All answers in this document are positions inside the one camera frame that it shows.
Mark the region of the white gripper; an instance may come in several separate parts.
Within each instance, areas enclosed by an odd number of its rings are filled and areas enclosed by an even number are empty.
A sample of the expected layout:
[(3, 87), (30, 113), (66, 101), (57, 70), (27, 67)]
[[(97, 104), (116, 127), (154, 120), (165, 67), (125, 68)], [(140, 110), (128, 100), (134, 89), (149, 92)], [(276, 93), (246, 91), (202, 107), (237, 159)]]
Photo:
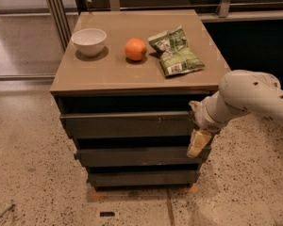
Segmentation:
[(200, 128), (191, 133), (191, 141), (187, 150), (187, 157), (198, 156), (212, 139), (212, 134), (219, 133), (225, 123), (217, 122), (207, 110), (208, 97), (201, 102), (189, 101), (189, 106), (194, 114), (194, 123)]

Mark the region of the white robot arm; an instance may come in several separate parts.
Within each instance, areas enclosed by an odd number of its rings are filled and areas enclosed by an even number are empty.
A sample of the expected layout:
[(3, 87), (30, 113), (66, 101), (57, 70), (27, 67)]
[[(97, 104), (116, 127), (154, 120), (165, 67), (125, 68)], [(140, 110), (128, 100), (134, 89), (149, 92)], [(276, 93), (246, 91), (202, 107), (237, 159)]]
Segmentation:
[(189, 105), (195, 123), (187, 150), (189, 158), (200, 154), (231, 120), (248, 113), (263, 115), (283, 126), (283, 90), (269, 73), (231, 71), (223, 76), (217, 92)]

